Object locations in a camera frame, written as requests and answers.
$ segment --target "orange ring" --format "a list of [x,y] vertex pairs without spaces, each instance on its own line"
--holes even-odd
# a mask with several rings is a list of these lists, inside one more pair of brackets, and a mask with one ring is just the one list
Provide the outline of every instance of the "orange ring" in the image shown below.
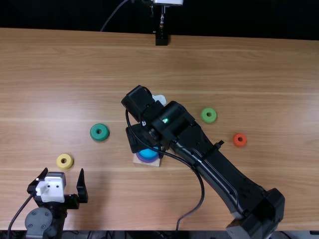
[[237,133],[234,135],[233,141],[237,147],[243,147],[247,144],[247,137],[243,133]]

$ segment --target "black cable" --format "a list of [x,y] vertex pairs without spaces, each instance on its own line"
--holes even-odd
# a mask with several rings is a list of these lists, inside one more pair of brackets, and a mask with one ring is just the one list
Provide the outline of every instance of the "black cable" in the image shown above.
[[13,219],[11,220],[9,227],[8,227],[8,235],[7,235],[7,239],[11,239],[11,228],[12,225],[15,221],[15,219],[19,216],[19,214],[22,212],[22,210],[24,209],[24,207],[28,204],[28,202],[33,198],[33,196],[35,195],[35,193],[30,194],[30,196],[27,198],[27,200],[22,204],[22,206],[20,207],[20,209],[17,211],[17,213],[15,214],[15,216],[13,217]]
[[129,119],[129,112],[128,112],[128,110],[125,110],[125,118],[126,118],[126,123],[127,123],[128,127],[129,127],[130,131],[132,132],[132,134],[135,136],[135,138],[136,138],[140,143],[142,143],[146,148],[148,148],[148,149],[150,149],[150,150],[152,150],[152,151],[155,151],[155,152],[157,152],[157,153],[159,153],[159,154],[160,154],[160,153],[161,153],[161,154],[164,154],[164,155],[166,155],[166,156],[168,156],[168,157],[171,157],[171,158],[173,158],[173,159],[178,160],[179,162],[182,162],[183,164],[185,164],[187,167],[189,167],[189,168],[195,173],[195,175],[197,176],[197,178],[198,178],[198,180],[199,180],[200,188],[201,188],[200,200],[199,200],[198,204],[196,205],[196,207],[194,207],[191,211],[189,211],[188,213],[184,214],[183,216],[181,216],[181,217],[177,220],[176,229],[175,229],[175,230],[178,231],[178,227],[179,227],[180,221],[181,221],[183,218],[185,218],[185,217],[187,217],[187,216],[193,214],[194,212],[196,212],[196,211],[200,208],[200,206],[202,205],[202,203],[203,203],[203,201],[204,201],[205,188],[204,188],[203,180],[201,179],[201,177],[200,177],[199,173],[197,172],[197,170],[196,170],[190,163],[188,163],[185,159],[183,159],[183,158],[181,158],[181,157],[178,157],[178,156],[176,156],[176,155],[174,155],[174,154],[171,154],[171,153],[167,153],[167,152],[164,152],[164,151],[160,151],[160,150],[155,149],[155,148],[153,148],[153,147],[147,145],[146,143],[144,143],[144,142],[135,134],[135,132],[134,132],[133,129],[132,129],[132,126],[131,126],[131,123],[130,123],[130,119]]
[[88,237],[87,237],[86,239],[89,239],[89,237],[90,237],[90,235],[91,235],[91,232],[92,232],[92,231],[89,232]]
[[284,231],[280,231],[282,234],[284,234],[286,237],[288,237],[288,239],[292,239],[291,236],[289,236],[287,233],[285,233]]
[[124,3],[126,3],[129,0],[123,0],[117,7],[116,9],[112,12],[112,14],[109,16],[109,18],[105,21],[105,23],[103,24],[102,28],[100,31],[103,31],[104,28],[106,27],[106,25],[108,24],[108,22],[111,20],[111,18],[114,16],[114,14],[121,8],[121,6],[123,6]]

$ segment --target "black background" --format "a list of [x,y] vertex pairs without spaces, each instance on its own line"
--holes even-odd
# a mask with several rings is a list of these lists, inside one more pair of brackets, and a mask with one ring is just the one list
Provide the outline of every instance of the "black background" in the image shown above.
[[[1,0],[0,27],[98,31],[121,0]],[[169,34],[319,40],[319,0],[184,0]],[[152,33],[150,8],[127,2],[105,31]]]

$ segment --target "green ring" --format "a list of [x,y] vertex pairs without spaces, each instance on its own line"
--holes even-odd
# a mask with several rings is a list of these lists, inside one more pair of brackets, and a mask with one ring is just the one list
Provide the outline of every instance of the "green ring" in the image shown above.
[[217,113],[212,108],[205,108],[201,112],[201,118],[205,123],[213,123],[217,119]]
[[110,131],[104,124],[97,123],[92,126],[90,135],[95,141],[104,141],[110,135]]

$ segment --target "wood grain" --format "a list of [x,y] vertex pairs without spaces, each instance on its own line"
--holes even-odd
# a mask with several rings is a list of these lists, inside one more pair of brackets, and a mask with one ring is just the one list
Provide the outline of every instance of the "wood grain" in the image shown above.
[[[319,227],[319,42],[0,29],[0,229],[27,198],[44,167],[70,153],[66,192],[85,170],[87,205],[69,210],[66,230],[173,230],[198,202],[193,173],[164,158],[160,168],[132,163],[120,101],[136,85],[183,104],[222,153],[265,189],[286,198],[280,230]],[[213,107],[214,124],[200,111]],[[111,131],[90,138],[95,123]],[[245,148],[231,137],[242,132]],[[182,230],[224,230],[232,217],[207,184],[202,207]],[[14,229],[24,229],[31,202]]]

